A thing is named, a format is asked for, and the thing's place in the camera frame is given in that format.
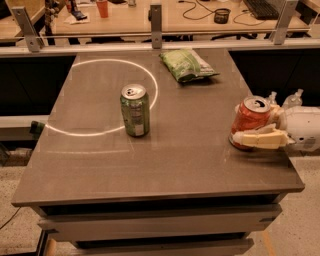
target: desk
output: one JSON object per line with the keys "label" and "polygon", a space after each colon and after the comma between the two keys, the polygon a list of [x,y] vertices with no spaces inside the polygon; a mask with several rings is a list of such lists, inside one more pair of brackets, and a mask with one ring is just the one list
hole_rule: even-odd
{"label": "desk", "polygon": [[[234,255],[304,185],[282,150],[228,141],[250,91],[226,49],[199,49],[219,76],[178,84],[160,51],[79,54],[12,200],[57,241],[121,255]],[[129,137],[119,96],[150,95],[151,130]],[[103,248],[113,255],[114,247]]]}
{"label": "desk", "polygon": [[21,29],[13,16],[0,20],[0,43],[17,42],[21,36]]}
{"label": "desk", "polygon": [[[70,25],[64,21],[70,15],[66,8],[63,8],[59,17],[52,24],[53,35],[57,36],[81,36],[81,35],[139,35],[150,34],[151,26],[148,21],[148,10],[151,1],[140,1],[137,7],[130,8],[127,5],[109,4],[109,17],[101,19],[97,8],[93,6],[79,6],[83,13],[88,13],[90,23]],[[241,6],[234,6],[231,1],[221,3],[218,1],[202,2],[208,8],[215,10],[217,8],[229,8],[231,10],[229,22],[227,24],[216,24],[213,21],[213,15],[202,20],[188,20],[182,14],[192,7],[188,3],[177,3],[174,0],[162,1],[162,31],[163,34],[214,34],[214,33],[270,33],[274,30],[277,21],[266,21],[257,26],[248,26],[236,24],[233,19],[247,9],[244,3]],[[203,7],[198,6],[197,9],[190,12],[190,17],[201,17],[207,14]],[[246,24],[259,24],[258,21],[249,14],[237,18],[238,22]],[[309,27],[297,17],[293,17],[289,32],[306,32]]]}
{"label": "desk", "polygon": [[320,1],[319,0],[300,0],[300,2],[304,3],[306,6],[310,7],[317,13],[320,13]]}
{"label": "desk", "polygon": [[[44,14],[44,2],[42,6],[35,10],[32,8],[31,12],[28,14],[30,15],[31,23],[34,25]],[[6,42],[17,42],[20,40],[19,37],[22,37],[23,33],[20,29],[20,26],[15,21],[13,16],[8,16],[6,18],[0,19],[0,43]]]}

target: metal bar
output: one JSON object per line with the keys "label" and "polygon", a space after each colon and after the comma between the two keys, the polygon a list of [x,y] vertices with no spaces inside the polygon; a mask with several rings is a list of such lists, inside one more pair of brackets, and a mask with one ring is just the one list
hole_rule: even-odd
{"label": "metal bar", "polygon": [[[280,50],[280,49],[318,49],[320,39],[318,38],[295,38],[286,39],[282,45],[274,45],[270,40],[221,40],[221,41],[181,41],[164,42],[162,49],[180,48],[224,48],[232,51],[246,50]],[[39,52],[39,56],[61,56],[76,55],[81,52],[100,52],[100,51],[140,51],[152,50],[151,43],[110,43],[101,45],[85,46],[44,46]],[[0,59],[11,57],[27,57],[32,55],[27,47],[0,47]]]}
{"label": "metal bar", "polygon": [[153,49],[162,47],[162,17],[161,4],[151,4],[151,41]]}
{"label": "metal bar", "polygon": [[35,252],[35,256],[43,256],[46,249],[46,244],[48,241],[48,234],[45,231],[41,231],[39,242],[37,245],[37,250]]}
{"label": "metal bar", "polygon": [[44,44],[40,39],[39,34],[34,29],[26,8],[24,6],[12,7],[12,12],[26,39],[29,51],[39,52]]}
{"label": "metal bar", "polygon": [[288,26],[292,16],[294,15],[297,4],[298,0],[286,0],[286,2],[284,3],[284,7],[282,8],[282,12],[276,25],[276,30],[272,32],[270,36],[270,39],[275,45],[284,43],[288,31]]}

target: gray tabletop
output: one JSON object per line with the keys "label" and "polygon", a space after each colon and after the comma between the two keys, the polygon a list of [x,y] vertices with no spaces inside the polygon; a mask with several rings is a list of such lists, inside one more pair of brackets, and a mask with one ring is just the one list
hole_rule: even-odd
{"label": "gray tabletop", "polygon": [[[198,49],[221,74],[177,83],[160,51],[79,54],[14,195],[16,206],[301,191],[283,150],[228,141],[234,107],[250,95],[225,49]],[[123,86],[146,87],[151,130],[126,134]]]}

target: can pull tab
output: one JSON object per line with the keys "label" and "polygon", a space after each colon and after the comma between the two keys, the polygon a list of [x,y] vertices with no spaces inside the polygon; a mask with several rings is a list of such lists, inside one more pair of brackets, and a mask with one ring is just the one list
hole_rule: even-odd
{"label": "can pull tab", "polygon": [[141,93],[143,90],[139,89],[139,88],[129,88],[127,91],[126,91],[126,95],[129,96],[129,97],[132,97],[132,96],[135,96],[139,93]]}
{"label": "can pull tab", "polygon": [[266,105],[265,105],[262,101],[256,100],[256,101],[254,102],[254,106],[255,106],[256,108],[264,108]]}

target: green soda can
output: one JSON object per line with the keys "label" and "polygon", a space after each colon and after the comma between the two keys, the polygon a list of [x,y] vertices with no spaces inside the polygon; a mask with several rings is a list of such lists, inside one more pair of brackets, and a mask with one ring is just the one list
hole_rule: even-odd
{"label": "green soda can", "polygon": [[126,132],[133,137],[146,135],[150,130],[149,95],[139,84],[123,87],[120,97]]}

